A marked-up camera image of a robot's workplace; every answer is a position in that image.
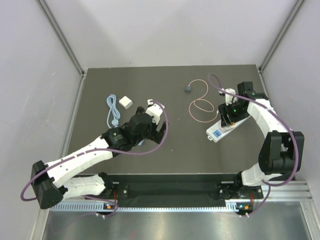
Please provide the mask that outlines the small white USB charger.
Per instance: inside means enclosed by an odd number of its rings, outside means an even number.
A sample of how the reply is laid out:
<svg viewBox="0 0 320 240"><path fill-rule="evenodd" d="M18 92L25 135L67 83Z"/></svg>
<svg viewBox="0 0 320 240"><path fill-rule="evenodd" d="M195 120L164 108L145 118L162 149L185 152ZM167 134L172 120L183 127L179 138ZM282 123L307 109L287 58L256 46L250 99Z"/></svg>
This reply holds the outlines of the small white USB charger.
<svg viewBox="0 0 320 240"><path fill-rule="evenodd" d="M123 96L118 103L126 110L133 105L133 101L127 96Z"/></svg>

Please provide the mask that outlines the white cube socket adapter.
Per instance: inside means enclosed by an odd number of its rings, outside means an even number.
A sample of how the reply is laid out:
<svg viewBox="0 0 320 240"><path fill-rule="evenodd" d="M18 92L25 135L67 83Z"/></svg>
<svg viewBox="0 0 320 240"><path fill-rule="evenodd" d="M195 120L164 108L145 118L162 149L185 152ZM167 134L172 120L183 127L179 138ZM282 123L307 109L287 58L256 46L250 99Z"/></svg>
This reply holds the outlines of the white cube socket adapter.
<svg viewBox="0 0 320 240"><path fill-rule="evenodd" d="M222 122L219 124L219 129L223 132L226 133L228 131L231 131L235 129L237 124L235 122L232 122L230 125L222 126Z"/></svg>

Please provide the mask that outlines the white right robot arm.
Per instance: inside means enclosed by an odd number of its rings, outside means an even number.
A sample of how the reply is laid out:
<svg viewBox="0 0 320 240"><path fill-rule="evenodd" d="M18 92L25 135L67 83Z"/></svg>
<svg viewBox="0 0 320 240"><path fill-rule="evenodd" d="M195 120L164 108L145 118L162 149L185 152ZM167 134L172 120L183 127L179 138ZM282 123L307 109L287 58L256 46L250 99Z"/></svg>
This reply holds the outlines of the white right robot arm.
<svg viewBox="0 0 320 240"><path fill-rule="evenodd" d="M276 114L267 95L254 91L252 82L238 84L237 90L221 88L219 93L225 96L225 102L218 107L222 133L232 131L236 124L251 117L264 136L258 162L236 175L234 194L245 198L252 189L272 178L285 174L293 177L301 167L303 133L290 129Z"/></svg>

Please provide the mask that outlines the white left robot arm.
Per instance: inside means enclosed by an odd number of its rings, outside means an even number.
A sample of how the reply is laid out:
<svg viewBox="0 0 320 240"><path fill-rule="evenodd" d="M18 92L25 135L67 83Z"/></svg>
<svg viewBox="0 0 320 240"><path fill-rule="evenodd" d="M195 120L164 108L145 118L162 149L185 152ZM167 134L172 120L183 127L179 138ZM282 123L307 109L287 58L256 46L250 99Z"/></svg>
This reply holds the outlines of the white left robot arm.
<svg viewBox="0 0 320 240"><path fill-rule="evenodd" d="M120 154L135 155L132 148L143 140L161 145L167 136L168 123L158 128L162 104L151 102L147 108L138 107L134 116L120 127L114 127L81 149L48 163L38 161L32 165L30 185L42 210L52 208L63 200L84 195L109 198L114 191L113 182L102 172L79 177L84 170Z"/></svg>

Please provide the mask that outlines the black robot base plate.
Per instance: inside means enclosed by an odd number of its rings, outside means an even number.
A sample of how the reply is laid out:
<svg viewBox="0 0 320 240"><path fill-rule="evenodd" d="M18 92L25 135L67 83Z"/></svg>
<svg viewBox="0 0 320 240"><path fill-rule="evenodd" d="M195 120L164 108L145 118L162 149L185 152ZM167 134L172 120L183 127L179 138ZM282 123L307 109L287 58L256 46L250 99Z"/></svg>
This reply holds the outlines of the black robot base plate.
<svg viewBox="0 0 320 240"><path fill-rule="evenodd" d="M98 198L117 200L121 208L224 207L226 200L261 200L260 186L237 191L237 174L110 174Z"/></svg>

